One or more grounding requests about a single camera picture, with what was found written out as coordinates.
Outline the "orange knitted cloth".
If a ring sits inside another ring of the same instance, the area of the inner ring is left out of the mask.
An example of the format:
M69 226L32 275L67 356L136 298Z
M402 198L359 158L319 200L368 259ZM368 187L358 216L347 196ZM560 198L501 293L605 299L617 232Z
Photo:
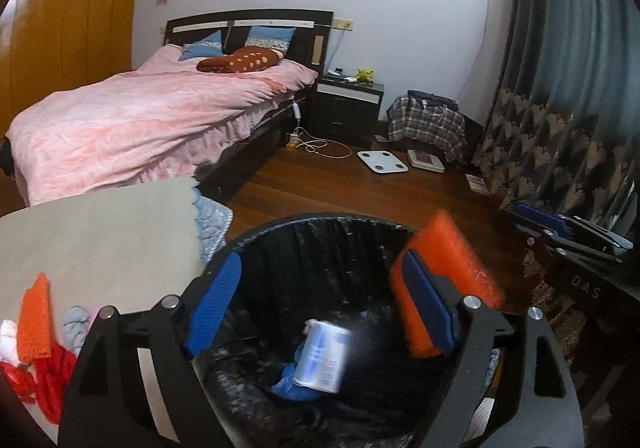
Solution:
M49 280L40 272L25 292L17 321L16 349L22 364L49 358L52 352L52 318Z
M448 355L460 338L458 303L474 296L491 309L504 295L471 244L445 211L416 231L390 268L409 353L414 358Z

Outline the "red rubber glove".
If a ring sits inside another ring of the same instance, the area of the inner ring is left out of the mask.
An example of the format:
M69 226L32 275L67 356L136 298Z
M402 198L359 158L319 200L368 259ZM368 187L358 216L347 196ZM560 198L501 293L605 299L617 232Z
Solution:
M37 404L51 424L61 421L65 388L72 378L76 356L54 342L51 356L32 363L34 374L27 369L1 362L1 374L8 381L14 395L23 404Z

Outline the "grey table cloth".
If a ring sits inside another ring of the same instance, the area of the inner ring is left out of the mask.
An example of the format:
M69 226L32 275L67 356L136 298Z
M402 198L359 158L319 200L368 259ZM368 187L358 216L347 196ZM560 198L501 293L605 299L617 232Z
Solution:
M202 270L195 182L174 178L66 197L1 220L1 316L15 319L44 273L52 313L152 307Z

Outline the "patterned curtain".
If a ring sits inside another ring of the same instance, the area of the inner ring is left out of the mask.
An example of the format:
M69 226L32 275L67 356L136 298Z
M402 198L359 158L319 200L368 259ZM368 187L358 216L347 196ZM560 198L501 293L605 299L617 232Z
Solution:
M639 184L634 0L514 0L474 162L505 207L630 231Z

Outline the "grey crumpled tissue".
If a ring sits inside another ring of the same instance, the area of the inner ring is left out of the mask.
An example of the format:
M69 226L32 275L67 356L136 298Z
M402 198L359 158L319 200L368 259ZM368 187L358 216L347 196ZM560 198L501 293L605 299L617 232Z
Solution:
M73 306L63 313L62 338L66 350L75 356L80 354L89 334L92 315L85 307Z

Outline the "white bathroom scale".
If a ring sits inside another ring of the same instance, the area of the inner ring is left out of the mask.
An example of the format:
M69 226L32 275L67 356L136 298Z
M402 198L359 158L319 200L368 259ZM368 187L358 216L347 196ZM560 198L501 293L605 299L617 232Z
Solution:
M408 166L388 151L359 151L357 156L370 171L378 175L400 174L408 171Z

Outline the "bed with pink cover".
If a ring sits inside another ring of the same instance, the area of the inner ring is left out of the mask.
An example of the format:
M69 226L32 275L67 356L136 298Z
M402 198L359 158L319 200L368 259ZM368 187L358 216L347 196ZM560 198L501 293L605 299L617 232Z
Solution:
M180 54L166 44L137 70L51 93L15 116L6 137L25 204L191 177L318 77L289 59L203 73Z

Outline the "plaid bag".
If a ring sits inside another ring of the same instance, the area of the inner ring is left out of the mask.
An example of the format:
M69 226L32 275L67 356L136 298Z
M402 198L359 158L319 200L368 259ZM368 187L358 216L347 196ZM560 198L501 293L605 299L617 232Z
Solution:
M386 112L387 138L421 141L438 148L447 162L463 160L465 119L456 101L420 90L408 90Z

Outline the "black bedside table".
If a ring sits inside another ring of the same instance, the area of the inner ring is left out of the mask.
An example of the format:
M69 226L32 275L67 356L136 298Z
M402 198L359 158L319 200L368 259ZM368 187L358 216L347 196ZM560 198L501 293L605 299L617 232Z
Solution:
M306 122L318 137L341 141L368 149L384 96L377 82L346 82L323 76L309 101Z

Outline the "white crumpled tissue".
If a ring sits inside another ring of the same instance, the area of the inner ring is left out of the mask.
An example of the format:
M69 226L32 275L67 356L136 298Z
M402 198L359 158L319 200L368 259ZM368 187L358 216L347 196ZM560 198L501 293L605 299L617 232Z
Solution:
M17 353L17 327L12 320L2 320L0 327L0 359L13 367L21 363Z

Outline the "yellow plush toy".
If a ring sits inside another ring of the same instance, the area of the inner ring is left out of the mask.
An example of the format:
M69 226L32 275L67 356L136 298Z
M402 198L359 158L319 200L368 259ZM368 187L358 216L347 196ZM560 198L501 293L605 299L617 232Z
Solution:
M361 84L372 85L374 79L374 70L370 68L358 68L356 73L356 81Z

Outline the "blue pillow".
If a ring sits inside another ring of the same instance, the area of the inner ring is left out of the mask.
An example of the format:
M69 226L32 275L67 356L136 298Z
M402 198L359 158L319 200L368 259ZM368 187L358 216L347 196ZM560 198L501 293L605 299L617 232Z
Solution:
M211 33L207 37L192 42L192 44L186 44L181 52L179 58L180 61L186 61L195 58L217 58L224 54L224 48L222 48L222 33L220 30Z
M245 47L267 48L285 54L295 31L295 27L256 25L248 32Z

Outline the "right blue pillow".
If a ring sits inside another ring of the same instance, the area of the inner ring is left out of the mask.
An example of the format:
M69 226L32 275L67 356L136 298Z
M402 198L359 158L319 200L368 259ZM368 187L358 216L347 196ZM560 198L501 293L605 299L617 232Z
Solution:
M295 27L256 25L248 32L245 47L267 48L285 54L295 31Z

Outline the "dark wooden headboard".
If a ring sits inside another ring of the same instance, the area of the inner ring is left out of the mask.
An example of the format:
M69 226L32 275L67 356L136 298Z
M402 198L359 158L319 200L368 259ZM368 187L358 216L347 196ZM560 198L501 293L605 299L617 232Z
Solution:
M219 32L224 53L246 44L288 43L285 58L322 74L329 36L331 11L308 9L248 9L186 16L169 20L164 44L185 46Z

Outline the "wooden wardrobe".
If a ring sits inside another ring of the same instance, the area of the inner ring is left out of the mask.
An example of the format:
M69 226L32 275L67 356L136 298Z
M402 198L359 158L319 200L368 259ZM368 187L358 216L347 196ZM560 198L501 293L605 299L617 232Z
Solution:
M1 127L58 90L131 67L134 0L9 0L1 15Z

